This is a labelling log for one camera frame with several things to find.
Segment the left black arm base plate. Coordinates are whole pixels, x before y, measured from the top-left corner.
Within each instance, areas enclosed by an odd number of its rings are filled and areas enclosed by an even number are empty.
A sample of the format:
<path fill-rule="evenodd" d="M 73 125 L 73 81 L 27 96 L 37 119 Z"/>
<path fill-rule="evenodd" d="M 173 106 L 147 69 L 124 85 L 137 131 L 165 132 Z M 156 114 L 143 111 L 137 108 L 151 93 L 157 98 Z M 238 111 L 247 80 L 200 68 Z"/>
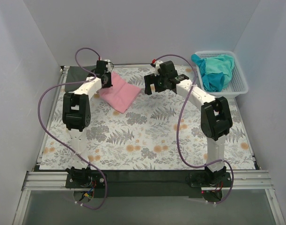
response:
<path fill-rule="evenodd" d="M 98 173 L 89 174 L 87 178 L 81 179 L 76 176 L 67 175 L 65 188 L 95 188 L 104 189 L 105 179 Z"/>

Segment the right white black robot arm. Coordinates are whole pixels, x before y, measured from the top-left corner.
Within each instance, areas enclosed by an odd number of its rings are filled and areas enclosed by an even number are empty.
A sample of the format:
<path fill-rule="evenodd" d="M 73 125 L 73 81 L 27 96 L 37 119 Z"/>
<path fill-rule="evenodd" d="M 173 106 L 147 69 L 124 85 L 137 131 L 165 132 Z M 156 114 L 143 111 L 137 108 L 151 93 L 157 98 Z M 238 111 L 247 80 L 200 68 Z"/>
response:
<path fill-rule="evenodd" d="M 224 159 L 226 137 L 233 125 L 228 100 L 206 93 L 188 76 L 178 74 L 171 61 L 153 60 L 151 66 L 154 73 L 144 77 L 145 94 L 151 95 L 154 85 L 155 92 L 171 90 L 200 110 L 201 130 L 207 138 L 207 160 L 204 165 L 190 165 L 196 170 L 190 178 L 191 186 L 215 187 L 216 191 L 231 187 L 234 173 L 227 172 L 230 163 Z"/>

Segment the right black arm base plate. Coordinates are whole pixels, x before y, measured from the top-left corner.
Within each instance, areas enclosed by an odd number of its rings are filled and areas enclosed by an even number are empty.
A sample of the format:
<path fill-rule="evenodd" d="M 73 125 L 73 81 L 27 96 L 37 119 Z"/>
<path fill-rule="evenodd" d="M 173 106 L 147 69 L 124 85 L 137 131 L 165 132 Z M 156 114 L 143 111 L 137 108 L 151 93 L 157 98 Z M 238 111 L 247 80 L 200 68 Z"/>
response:
<path fill-rule="evenodd" d="M 230 187 L 232 178 L 226 170 L 211 172 L 210 170 L 193 170 L 185 178 L 186 183 L 192 188 L 203 187 Z"/>

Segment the pink t-shirt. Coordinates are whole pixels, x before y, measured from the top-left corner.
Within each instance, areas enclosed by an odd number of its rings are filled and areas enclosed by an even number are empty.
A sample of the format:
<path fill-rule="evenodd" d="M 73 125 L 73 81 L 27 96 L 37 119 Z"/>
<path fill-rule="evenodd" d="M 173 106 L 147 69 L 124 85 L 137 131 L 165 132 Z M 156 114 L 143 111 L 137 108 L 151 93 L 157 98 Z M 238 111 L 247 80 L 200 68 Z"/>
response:
<path fill-rule="evenodd" d="M 99 90 L 100 98 L 105 100 L 110 106 L 120 113 L 125 113 L 141 88 L 127 83 L 116 72 L 111 73 L 112 86 Z"/>

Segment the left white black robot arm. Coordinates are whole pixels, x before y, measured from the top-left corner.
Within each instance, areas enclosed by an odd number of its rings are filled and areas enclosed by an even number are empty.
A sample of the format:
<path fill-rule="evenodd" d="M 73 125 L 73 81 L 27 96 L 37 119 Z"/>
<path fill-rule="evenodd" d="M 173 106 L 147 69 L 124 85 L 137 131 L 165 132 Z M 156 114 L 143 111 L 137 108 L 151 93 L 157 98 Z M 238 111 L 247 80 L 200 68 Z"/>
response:
<path fill-rule="evenodd" d="M 90 100 L 101 88 L 112 86 L 110 60 L 98 60 L 93 74 L 77 90 L 64 94 L 62 120 L 75 151 L 72 166 L 67 168 L 66 188 L 105 188 L 104 178 L 88 164 L 87 127 L 91 122 Z"/>

